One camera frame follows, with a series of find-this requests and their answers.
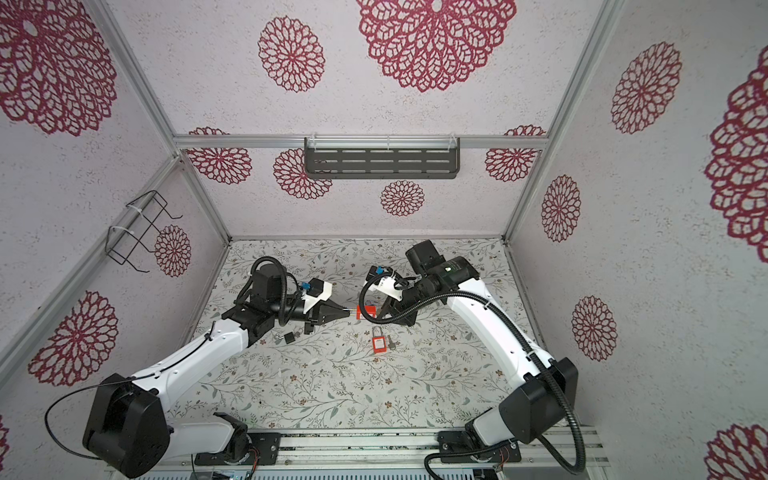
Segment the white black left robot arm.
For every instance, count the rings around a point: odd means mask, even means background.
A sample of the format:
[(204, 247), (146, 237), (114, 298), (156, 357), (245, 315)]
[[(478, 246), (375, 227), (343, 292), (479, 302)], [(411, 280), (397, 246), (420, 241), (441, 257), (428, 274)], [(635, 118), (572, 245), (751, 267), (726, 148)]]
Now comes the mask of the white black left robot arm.
[(172, 425), (167, 413), (198, 381), (275, 326), (297, 321), (313, 329), (349, 317), (332, 292), (332, 284), (318, 278), (299, 282), (273, 257), (256, 260), (232, 307), (201, 336), (130, 377), (113, 374), (98, 385), (83, 447), (127, 478), (180, 456), (247, 461), (253, 444), (244, 422), (218, 412), (208, 421)]

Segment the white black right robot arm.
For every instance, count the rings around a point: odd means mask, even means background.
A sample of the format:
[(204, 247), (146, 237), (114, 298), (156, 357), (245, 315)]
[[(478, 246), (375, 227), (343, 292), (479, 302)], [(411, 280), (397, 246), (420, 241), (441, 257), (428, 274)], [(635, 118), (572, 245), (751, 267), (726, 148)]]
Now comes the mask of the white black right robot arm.
[(447, 259), (430, 240), (406, 251), (414, 271), (404, 277), (391, 267), (372, 266), (359, 294), (362, 304), (370, 290), (387, 296), (377, 324), (415, 324), (418, 312), (433, 303), (459, 316), (495, 358), (509, 394), (500, 404), (467, 425), (480, 445), (507, 439), (529, 444), (540, 439), (575, 406), (578, 370), (568, 358), (555, 359), (502, 310), (479, 271), (462, 256)]

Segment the red padlock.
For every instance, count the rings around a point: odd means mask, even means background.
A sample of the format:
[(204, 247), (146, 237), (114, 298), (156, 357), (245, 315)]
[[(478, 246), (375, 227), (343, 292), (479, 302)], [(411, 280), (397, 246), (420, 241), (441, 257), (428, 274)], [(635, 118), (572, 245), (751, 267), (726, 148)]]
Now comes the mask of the red padlock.
[(355, 318), (357, 320), (364, 319), (366, 316), (376, 317), (377, 309), (373, 305), (366, 305), (364, 308), (357, 306), (355, 308)]
[(375, 354), (382, 354), (388, 351), (387, 337), (383, 332), (383, 329), (379, 325), (374, 325), (371, 329), (372, 333), (372, 350)]

